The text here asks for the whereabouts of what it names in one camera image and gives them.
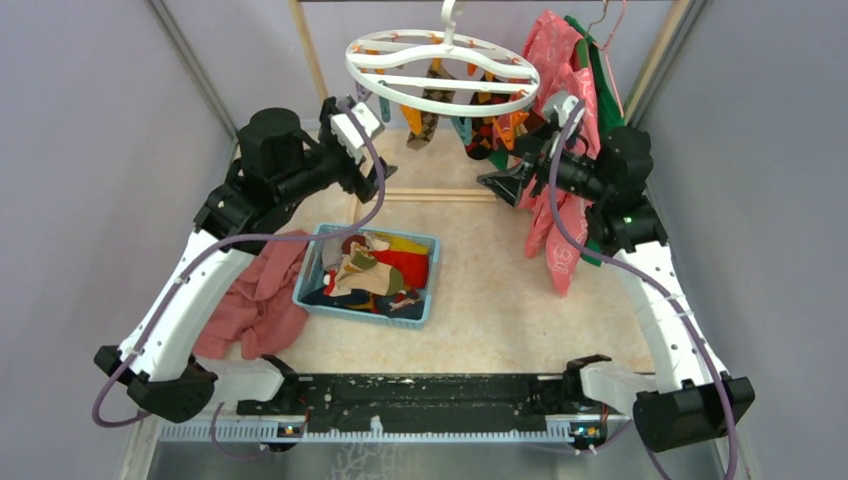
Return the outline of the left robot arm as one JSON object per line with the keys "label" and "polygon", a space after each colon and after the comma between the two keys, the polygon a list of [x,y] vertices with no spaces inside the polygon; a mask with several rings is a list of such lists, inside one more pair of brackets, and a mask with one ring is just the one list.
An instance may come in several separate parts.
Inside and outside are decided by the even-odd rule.
{"label": "left robot arm", "polygon": [[279,360],[227,361],[194,353],[213,311],[261,250],[308,197],[332,185],[381,205],[388,164],[375,139],[381,117],[351,98],[327,98],[319,132],[309,135],[292,110],[271,107],[238,130],[239,156],[196,214],[170,278],[132,333],[94,357],[107,386],[121,385],[137,418],[188,421],[208,406],[263,402],[292,411],[300,388]]}

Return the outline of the dark red argyle sock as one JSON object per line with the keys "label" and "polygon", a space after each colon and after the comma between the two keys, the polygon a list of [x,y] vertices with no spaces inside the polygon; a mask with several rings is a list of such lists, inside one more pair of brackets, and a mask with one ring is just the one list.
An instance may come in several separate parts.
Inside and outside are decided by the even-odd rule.
{"label": "dark red argyle sock", "polygon": [[[472,94],[470,105],[497,105],[506,103],[509,94],[476,92]],[[473,117],[471,119],[471,140],[465,146],[467,156],[482,161],[490,157],[495,149],[494,123],[496,117]]]}

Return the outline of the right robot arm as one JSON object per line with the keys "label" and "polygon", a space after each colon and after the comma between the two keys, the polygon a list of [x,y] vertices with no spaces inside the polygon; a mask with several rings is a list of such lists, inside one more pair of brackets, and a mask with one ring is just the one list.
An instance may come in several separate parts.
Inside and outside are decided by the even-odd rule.
{"label": "right robot arm", "polygon": [[603,403],[626,415],[654,453],[721,438],[736,452],[736,427],[755,391],[715,355],[677,280],[668,235],[645,192],[653,168],[649,135],[614,128],[595,158],[563,151],[558,137],[531,145],[516,166],[480,175],[478,183],[511,205],[526,193],[549,204],[561,192],[588,202],[592,255],[622,275],[653,362],[649,375],[603,355],[569,362],[567,406],[588,412]]}

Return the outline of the argyle brown cream sock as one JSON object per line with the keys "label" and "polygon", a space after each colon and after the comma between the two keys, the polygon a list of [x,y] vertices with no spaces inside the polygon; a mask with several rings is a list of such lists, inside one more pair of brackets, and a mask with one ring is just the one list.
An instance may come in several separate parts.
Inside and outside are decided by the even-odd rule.
{"label": "argyle brown cream sock", "polygon": [[[455,77],[436,60],[433,60],[428,67],[426,77],[445,80],[455,79]],[[430,101],[452,103],[455,97],[455,92],[452,90],[442,89],[424,89],[421,97]],[[440,115],[430,111],[422,111],[420,113],[420,119],[420,130],[415,133],[412,129],[410,129],[407,136],[406,146],[412,150],[421,150],[430,144],[438,127]]]}

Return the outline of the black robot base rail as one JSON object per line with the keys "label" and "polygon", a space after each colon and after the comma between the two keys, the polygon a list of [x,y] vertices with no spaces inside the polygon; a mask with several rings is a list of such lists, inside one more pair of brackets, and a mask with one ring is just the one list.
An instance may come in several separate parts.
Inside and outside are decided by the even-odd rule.
{"label": "black robot base rail", "polygon": [[298,373],[274,359],[283,384],[271,399],[241,400],[241,416],[291,416],[311,434],[542,434],[551,420],[604,428],[617,411],[578,393],[561,374]]}

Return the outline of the red santa sock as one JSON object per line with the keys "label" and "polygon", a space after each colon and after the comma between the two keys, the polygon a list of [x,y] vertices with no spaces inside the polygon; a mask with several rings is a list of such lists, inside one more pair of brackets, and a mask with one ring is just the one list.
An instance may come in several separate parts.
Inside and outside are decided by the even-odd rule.
{"label": "red santa sock", "polygon": [[430,273],[430,260],[426,254],[405,251],[375,251],[373,256],[382,263],[396,268],[410,287],[421,289],[427,286]]}

